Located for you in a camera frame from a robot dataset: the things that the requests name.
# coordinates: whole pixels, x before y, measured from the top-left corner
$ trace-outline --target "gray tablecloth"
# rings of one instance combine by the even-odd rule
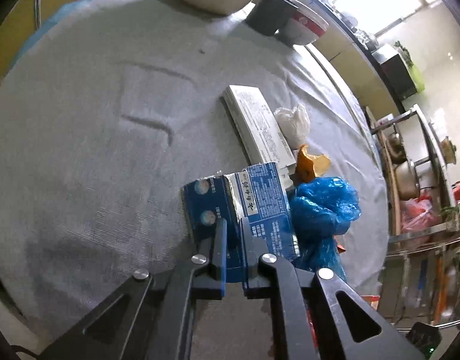
[[[229,84],[259,87],[271,109],[305,105],[310,152],[329,155],[327,174],[360,195],[343,264],[356,290],[374,293],[386,187],[358,102],[344,102],[310,54],[243,16],[92,0],[4,79],[0,278],[34,328],[55,338],[135,268],[160,272],[190,255],[180,188],[247,165],[219,99]]]

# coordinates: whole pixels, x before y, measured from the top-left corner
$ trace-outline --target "crumpled blue plastic bag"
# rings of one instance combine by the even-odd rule
[[[341,280],[346,282],[337,244],[334,238],[323,238],[307,244],[299,257],[293,261],[296,268],[316,272],[320,268],[330,268]]]
[[[360,218],[358,193],[339,177],[317,177],[300,184],[290,202],[298,241],[343,235]]]
[[[296,268],[316,272],[330,268],[346,281],[335,235],[343,235],[360,218],[358,193],[338,177],[316,178],[300,184],[290,201],[293,227],[300,246]]]

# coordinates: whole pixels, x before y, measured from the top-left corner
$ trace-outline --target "crumpled white plastic bag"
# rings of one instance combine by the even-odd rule
[[[291,150],[298,150],[307,142],[310,134],[310,117],[302,104],[293,109],[277,108],[273,115]]]

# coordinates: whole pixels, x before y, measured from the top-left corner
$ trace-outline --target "red and white bowl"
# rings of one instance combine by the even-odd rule
[[[280,29],[280,35],[289,44],[309,44],[322,37],[328,23],[314,10],[297,0],[292,0],[298,10]]]

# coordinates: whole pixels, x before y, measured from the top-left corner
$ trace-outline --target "silver bolt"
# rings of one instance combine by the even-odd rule
[[[133,278],[136,280],[145,280],[149,275],[149,271],[145,268],[138,268],[135,272],[133,272]]]
[[[206,257],[203,256],[202,254],[196,254],[195,256],[193,256],[193,257],[191,258],[191,261],[192,261],[194,264],[198,264],[198,265],[200,266],[200,265],[206,263]]]
[[[265,253],[262,256],[262,260],[265,261],[266,263],[273,264],[276,261],[276,256],[271,253]]]
[[[330,280],[333,278],[333,271],[329,268],[322,268],[318,270],[318,276],[324,280]]]

